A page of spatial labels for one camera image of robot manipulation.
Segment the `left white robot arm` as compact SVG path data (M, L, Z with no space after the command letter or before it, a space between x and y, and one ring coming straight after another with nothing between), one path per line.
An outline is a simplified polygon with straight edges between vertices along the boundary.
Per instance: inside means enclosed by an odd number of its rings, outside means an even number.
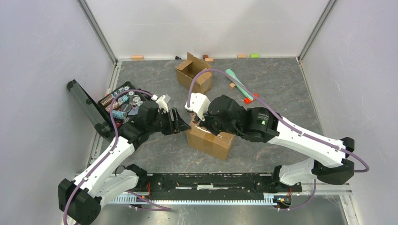
M117 167L146 142L153 133L178 134L191 127L184 122L175 108L166 109L160 100L145 101L138 113L118 128L118 134L110 146L81 174L73 180L64 179L58 185L59 208L63 222L72 218L80 225L90 225L101 209L134 188L142 191L147 186L147 177L125 169L119 176L110 178Z

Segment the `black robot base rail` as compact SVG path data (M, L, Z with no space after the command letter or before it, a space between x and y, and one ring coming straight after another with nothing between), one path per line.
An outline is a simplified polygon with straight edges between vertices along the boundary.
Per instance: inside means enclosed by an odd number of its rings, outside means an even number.
M264 194L300 193L302 186L277 182L270 173L152 173L131 191L147 192L150 200L261 200Z

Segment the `brown cardboard express box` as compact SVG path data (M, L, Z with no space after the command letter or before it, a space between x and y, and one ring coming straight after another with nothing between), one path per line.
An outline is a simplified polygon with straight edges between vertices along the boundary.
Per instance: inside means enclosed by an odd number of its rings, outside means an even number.
M210 64L203 60L193 56L191 53L187 53L187 59L184 60L176 67L176 78L177 81L184 86L186 89L190 89L193 78L201 71L205 69L213 68ZM201 74L193 86L193 93L202 93L210 91L212 88L212 71Z

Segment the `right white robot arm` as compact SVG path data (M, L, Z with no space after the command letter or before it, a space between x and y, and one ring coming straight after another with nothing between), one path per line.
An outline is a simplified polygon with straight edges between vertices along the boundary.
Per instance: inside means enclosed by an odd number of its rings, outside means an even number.
M299 127L265 107L245 109L235 100L222 95L213 101L205 98L194 121L214 135L221 132L255 143L280 145L308 159L292 165L275 167L271 186L284 191L288 186L318 179L332 185L343 185L354 176L354 162L344 151L354 150L354 140L327 138Z

